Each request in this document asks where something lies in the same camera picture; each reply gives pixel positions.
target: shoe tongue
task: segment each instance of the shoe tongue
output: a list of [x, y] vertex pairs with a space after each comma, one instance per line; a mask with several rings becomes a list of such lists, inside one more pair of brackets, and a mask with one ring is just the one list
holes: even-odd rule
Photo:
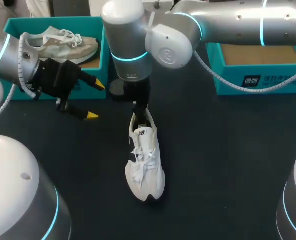
[[153, 130], [150, 127], [141, 127], [134, 131], [138, 136], [139, 145], [144, 153], [151, 153], [154, 150]]

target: shoelace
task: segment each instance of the shoelace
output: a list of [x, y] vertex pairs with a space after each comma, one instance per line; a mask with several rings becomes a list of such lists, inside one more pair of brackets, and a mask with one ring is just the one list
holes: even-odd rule
[[82, 43], [82, 38], [80, 34], [73, 34], [71, 31], [62, 29], [59, 31], [59, 34], [64, 34], [62, 41], [60, 44], [71, 43], [73, 48], [76, 48], [78, 45]]
[[[131, 152], [132, 154], [134, 154], [136, 158], [136, 162], [131, 162], [130, 175], [133, 181], [140, 184], [140, 189], [141, 189], [142, 180], [146, 171], [156, 168], [156, 162], [152, 160], [155, 158], [154, 152], [155, 150], [151, 153], [143, 153], [142, 149], [140, 148], [135, 148]], [[144, 154], [149, 157], [147, 160], [143, 159]]]

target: beige sneaker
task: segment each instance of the beige sneaker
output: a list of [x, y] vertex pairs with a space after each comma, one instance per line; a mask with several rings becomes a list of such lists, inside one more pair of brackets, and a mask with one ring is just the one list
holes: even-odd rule
[[51, 58], [59, 63], [70, 60], [82, 64], [91, 59], [99, 48], [95, 38], [51, 26], [42, 34], [27, 35], [26, 42], [39, 52], [40, 60]]

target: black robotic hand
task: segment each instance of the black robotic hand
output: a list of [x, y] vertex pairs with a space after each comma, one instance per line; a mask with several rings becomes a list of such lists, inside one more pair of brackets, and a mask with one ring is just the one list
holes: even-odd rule
[[57, 110], [60, 112], [69, 113], [79, 119], [93, 118], [96, 116], [95, 114], [67, 103], [78, 80], [99, 91], [105, 89], [95, 76], [81, 71], [81, 68], [73, 62], [58, 63], [50, 58], [40, 61], [38, 70], [33, 79], [28, 82], [28, 86], [31, 91], [36, 93], [34, 100], [44, 93], [57, 99]]

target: robot arm cover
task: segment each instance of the robot arm cover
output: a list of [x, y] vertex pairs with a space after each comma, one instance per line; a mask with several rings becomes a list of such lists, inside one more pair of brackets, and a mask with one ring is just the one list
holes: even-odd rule
[[182, 0], [156, 21], [159, 13], [148, 16], [142, 9], [139, 0], [110, 0], [102, 10], [118, 76], [126, 81], [150, 74], [142, 44], [170, 69], [185, 66], [200, 43], [296, 46], [296, 1]]

